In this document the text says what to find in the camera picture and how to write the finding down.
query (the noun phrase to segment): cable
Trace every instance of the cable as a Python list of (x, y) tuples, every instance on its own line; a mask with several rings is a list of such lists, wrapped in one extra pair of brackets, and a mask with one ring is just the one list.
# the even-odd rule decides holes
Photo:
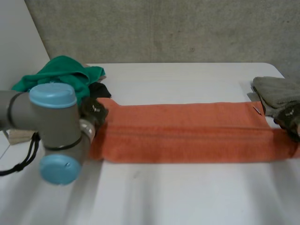
[(6, 176), (6, 175), (9, 175), (14, 172), (22, 171), (26, 166), (28, 166), (37, 155), (38, 144), (39, 144), (40, 140), (41, 139), (40, 139), (38, 133), (34, 133), (31, 137), (31, 142), (30, 142), (30, 146), (29, 146), (28, 154), (27, 154), (26, 158), (21, 163), (18, 163), (17, 165), (15, 165), (13, 168), (11, 168), (9, 170), (0, 171), (0, 176)]

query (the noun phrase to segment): green cloth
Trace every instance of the green cloth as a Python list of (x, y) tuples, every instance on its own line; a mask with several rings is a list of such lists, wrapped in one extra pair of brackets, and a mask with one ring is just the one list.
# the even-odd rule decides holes
[(12, 90), (29, 91), (42, 83), (68, 83), (70, 84), (80, 104), (83, 97), (90, 96), (89, 85), (105, 75), (101, 67), (83, 67), (76, 60), (68, 56), (58, 56), (50, 60), (36, 75), (26, 75)]

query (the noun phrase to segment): gray cloth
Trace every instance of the gray cloth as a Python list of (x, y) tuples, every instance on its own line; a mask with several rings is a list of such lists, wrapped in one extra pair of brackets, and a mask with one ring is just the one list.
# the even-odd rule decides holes
[(286, 107), (300, 103), (300, 79), (256, 77), (252, 88), (258, 94), (266, 116), (275, 118)]
[(264, 101), (273, 108), (300, 101), (300, 80), (264, 76), (254, 78), (253, 85)]

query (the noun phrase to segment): orange towel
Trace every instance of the orange towel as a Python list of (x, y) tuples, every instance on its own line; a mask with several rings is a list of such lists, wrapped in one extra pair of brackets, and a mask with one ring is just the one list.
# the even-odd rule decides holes
[(297, 143), (272, 129), (260, 102), (120, 106), (109, 109), (90, 151), (115, 163), (263, 162), (299, 157)]

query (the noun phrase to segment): white wall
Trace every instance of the white wall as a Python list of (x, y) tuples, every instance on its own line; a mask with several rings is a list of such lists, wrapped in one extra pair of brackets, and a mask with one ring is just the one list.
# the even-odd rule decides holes
[(0, 90), (9, 90), (24, 75), (49, 61), (23, 0), (0, 0)]

